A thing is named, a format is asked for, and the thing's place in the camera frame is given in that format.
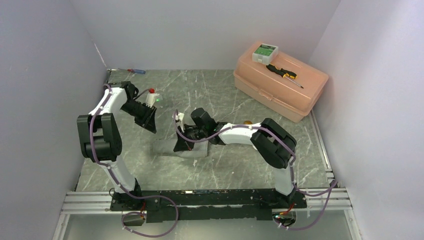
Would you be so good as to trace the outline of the grey cloth napkin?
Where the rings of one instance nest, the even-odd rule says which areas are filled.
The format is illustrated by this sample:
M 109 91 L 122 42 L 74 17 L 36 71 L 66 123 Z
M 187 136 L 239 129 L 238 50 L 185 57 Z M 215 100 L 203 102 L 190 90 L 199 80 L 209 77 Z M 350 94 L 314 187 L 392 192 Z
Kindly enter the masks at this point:
M 208 142 L 178 143 L 176 138 L 157 139 L 151 144 L 153 154 L 166 157 L 180 157 L 184 159 L 203 158 L 208 155 Z

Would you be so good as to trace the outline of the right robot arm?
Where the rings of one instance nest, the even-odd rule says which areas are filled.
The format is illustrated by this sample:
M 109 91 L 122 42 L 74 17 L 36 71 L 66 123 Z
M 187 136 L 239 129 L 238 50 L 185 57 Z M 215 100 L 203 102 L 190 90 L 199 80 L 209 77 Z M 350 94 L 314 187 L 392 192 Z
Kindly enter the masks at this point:
M 296 182 L 293 161 L 297 141 L 271 118 L 259 123 L 233 124 L 215 121 L 203 108 L 195 109 L 190 117 L 194 122 L 184 122 L 184 114 L 175 110 L 172 114 L 177 141 L 174 152 L 192 151 L 196 144 L 248 145 L 254 147 L 264 161 L 274 168 L 276 203 L 287 208 L 295 201 Z

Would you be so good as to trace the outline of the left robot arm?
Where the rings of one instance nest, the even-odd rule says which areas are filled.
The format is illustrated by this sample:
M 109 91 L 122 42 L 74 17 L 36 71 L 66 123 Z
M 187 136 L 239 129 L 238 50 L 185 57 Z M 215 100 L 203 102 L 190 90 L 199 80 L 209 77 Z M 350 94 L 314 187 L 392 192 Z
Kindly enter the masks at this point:
M 144 196 L 137 179 L 122 158 L 123 142 L 115 114 L 124 111 L 139 127 L 155 134 L 155 114 L 161 97 L 153 88 L 143 91 L 130 81 L 105 83 L 104 94 L 88 114 L 77 118 L 77 131 L 82 155 L 99 165 L 111 179 L 119 197 L 131 210 L 139 209 Z

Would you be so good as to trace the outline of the red blue screwdriver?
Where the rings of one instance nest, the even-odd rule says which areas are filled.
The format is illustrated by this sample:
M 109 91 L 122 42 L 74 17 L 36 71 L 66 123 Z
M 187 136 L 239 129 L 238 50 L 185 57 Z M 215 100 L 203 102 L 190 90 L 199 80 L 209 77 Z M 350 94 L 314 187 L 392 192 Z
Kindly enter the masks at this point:
M 127 71 L 127 72 L 133 73 L 133 74 L 141 74 L 141 75 L 144 75 L 146 73 L 145 70 L 141 70 L 141 69 L 132 69 L 132 68 L 124 69 L 124 68 L 120 68 L 119 70 Z

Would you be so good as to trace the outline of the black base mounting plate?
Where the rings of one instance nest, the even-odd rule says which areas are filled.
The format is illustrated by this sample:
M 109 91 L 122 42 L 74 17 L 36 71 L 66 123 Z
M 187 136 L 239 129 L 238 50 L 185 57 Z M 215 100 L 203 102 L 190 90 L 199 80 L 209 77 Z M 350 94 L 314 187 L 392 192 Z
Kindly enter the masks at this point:
M 269 221 L 279 210 L 305 209 L 305 196 L 293 191 L 285 196 L 274 188 L 143 190 L 134 199 L 126 193 L 112 194 L 113 212 L 146 212 L 148 223 L 188 220 L 256 219 Z

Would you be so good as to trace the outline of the pink plastic toolbox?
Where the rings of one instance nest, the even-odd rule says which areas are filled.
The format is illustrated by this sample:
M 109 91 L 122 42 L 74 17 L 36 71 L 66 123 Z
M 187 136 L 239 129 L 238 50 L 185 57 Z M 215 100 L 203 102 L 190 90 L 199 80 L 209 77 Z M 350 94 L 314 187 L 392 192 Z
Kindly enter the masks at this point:
M 256 42 L 238 59 L 233 72 L 235 87 L 264 106 L 294 123 L 312 110 L 321 96 L 329 76 L 308 64 L 278 51 L 270 64 L 297 74 L 298 87 L 287 78 L 269 71 L 266 65 L 252 61 L 252 53 L 261 45 Z

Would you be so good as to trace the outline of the small green white box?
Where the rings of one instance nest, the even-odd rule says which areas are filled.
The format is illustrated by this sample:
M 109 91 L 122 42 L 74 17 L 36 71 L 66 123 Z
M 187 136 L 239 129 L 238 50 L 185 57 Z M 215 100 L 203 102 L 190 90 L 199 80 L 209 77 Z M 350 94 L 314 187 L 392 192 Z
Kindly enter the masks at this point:
M 252 61 L 269 65 L 278 53 L 278 46 L 263 43 L 252 53 Z

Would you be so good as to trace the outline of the black yellow screwdriver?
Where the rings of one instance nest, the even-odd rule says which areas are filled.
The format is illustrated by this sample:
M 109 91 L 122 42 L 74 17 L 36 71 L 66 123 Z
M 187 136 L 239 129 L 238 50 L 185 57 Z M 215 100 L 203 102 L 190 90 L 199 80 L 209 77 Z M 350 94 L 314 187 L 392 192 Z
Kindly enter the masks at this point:
M 289 81 L 294 83 L 296 86 L 300 87 L 301 89 L 304 89 L 304 87 L 301 84 L 299 84 L 298 82 L 295 81 L 295 79 L 297 78 L 296 73 L 289 71 L 289 70 L 285 70 L 284 68 L 278 68 L 278 67 L 276 67 L 275 65 L 272 65 L 272 64 L 266 65 L 266 68 L 269 71 L 281 76 L 282 78 L 288 79 Z

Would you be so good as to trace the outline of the aluminium rail frame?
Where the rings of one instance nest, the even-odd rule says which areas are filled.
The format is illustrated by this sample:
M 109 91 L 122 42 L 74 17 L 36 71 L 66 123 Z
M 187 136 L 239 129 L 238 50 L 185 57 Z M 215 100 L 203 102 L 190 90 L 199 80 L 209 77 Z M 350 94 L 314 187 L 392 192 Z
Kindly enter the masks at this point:
M 324 188 L 306 188 L 304 191 L 310 194 L 316 194 L 323 191 Z M 306 196 L 307 207 L 297 211 L 306 211 L 307 216 L 312 211 L 319 212 L 324 206 L 326 195 Z M 53 234 L 53 240 L 63 240 L 68 221 L 71 215 L 124 215 L 133 210 L 112 210 L 113 200 L 108 191 L 70 191 L 66 193 L 63 201 L 60 217 Z M 241 208 L 241 204 L 229 205 L 206 205 L 206 207 L 233 207 Z M 353 240 L 362 240 L 362 234 L 357 224 L 354 208 L 346 188 L 335 188 L 331 192 L 330 199 L 326 206 L 327 211 L 342 211 L 347 221 L 350 236 Z

